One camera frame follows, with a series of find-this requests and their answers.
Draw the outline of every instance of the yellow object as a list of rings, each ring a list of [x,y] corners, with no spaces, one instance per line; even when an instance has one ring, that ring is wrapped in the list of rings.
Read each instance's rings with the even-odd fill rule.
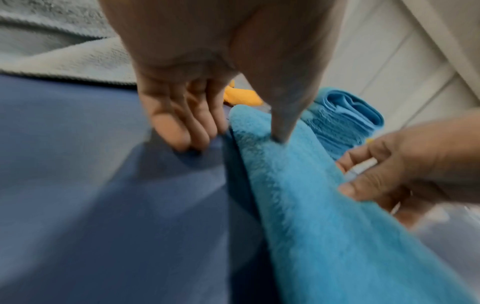
[[[225,88],[223,102],[235,105],[246,105],[251,107],[261,106],[264,102],[253,90],[236,89],[235,81],[232,80]]]

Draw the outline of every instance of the fuzzy blue fabric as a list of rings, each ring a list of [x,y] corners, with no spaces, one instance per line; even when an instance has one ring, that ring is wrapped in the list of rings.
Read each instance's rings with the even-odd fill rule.
[[[361,98],[334,88],[321,88],[301,119],[333,159],[361,145],[384,126],[383,116]]]
[[[342,173],[299,121],[287,145],[270,114],[230,112],[285,304],[473,304],[432,252],[372,202],[337,192]]]

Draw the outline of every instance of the gray towel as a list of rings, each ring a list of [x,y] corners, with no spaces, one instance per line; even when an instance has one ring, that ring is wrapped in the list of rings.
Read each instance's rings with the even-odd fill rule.
[[[97,0],[0,0],[0,72],[136,83]]]

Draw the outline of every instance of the blue table surface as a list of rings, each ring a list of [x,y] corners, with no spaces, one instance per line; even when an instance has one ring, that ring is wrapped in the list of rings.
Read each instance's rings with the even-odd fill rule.
[[[135,91],[0,76],[0,303],[276,303],[230,134],[174,153]]]

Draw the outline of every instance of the skin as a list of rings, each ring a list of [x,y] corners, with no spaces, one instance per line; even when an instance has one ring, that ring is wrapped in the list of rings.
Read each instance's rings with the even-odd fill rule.
[[[386,134],[337,161],[347,172],[370,158],[377,165],[339,190],[374,200],[412,227],[439,202],[480,203],[480,111]]]
[[[345,0],[100,0],[129,52],[152,126],[178,151],[227,130],[223,93],[243,73],[285,142],[330,61]]]

